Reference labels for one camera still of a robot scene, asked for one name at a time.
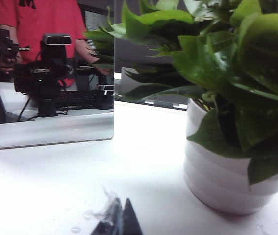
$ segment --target keyboard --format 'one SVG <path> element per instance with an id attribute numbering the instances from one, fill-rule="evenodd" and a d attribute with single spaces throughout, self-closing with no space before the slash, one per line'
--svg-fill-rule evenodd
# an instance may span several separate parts
<path id="1" fill-rule="evenodd" d="M 94 108 L 97 99 L 97 90 L 90 91 L 61 91 L 56 99 L 58 108 L 75 106 L 77 108 Z"/>

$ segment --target black print on shirt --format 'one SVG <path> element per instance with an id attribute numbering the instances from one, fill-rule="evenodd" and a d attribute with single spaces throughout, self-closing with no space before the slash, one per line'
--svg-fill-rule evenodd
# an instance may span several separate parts
<path id="1" fill-rule="evenodd" d="M 32 5 L 32 9 L 36 9 L 34 0 L 20 0 L 19 6 L 25 7 L 26 6 L 25 3 L 27 4 L 28 7 Z"/>

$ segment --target desk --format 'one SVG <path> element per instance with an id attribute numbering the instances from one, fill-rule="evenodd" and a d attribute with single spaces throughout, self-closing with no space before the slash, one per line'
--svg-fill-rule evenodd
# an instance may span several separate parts
<path id="1" fill-rule="evenodd" d="M 202 204 L 183 179 L 184 111 L 115 103 L 111 140 L 0 150 L 0 235 L 88 235 L 103 187 L 131 199 L 145 235 L 278 235 L 278 194 L 249 216 Z"/>
<path id="2" fill-rule="evenodd" d="M 15 92 L 14 84 L 11 82 L 0 82 L 0 100 L 6 114 L 6 122 L 16 122 L 18 120 L 19 114 L 28 100 L 27 95 L 23 95 L 20 92 Z M 26 109 L 22 113 L 20 121 L 26 121 L 29 118 L 37 115 L 37 105 L 33 100 L 30 100 Z M 69 110 L 68 116 L 80 116 L 88 114 L 101 114 L 113 112 L 112 109 L 99 110 L 99 109 L 80 109 L 80 110 Z"/>

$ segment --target potted plant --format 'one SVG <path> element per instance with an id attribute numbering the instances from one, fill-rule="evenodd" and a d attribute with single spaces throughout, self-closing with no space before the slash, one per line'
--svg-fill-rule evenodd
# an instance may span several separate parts
<path id="1" fill-rule="evenodd" d="M 177 94 L 188 106 L 185 179 L 218 210 L 247 214 L 278 191 L 278 0 L 125 1 L 103 31 L 157 45 L 171 64 L 134 66 L 125 100 Z"/>

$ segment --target hand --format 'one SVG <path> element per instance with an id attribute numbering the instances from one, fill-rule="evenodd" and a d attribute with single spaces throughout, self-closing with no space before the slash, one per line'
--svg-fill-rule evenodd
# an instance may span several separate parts
<path id="1" fill-rule="evenodd" d="M 103 74 L 104 76 L 108 76 L 112 73 L 113 69 L 112 68 L 99 68 L 97 66 L 95 66 L 95 68 L 101 73 Z"/>
<path id="2" fill-rule="evenodd" d="M 13 71 L 14 65 L 17 62 L 16 58 L 4 58 L 3 56 L 0 57 L 0 70 L 3 71 L 5 74 L 9 74 Z"/>

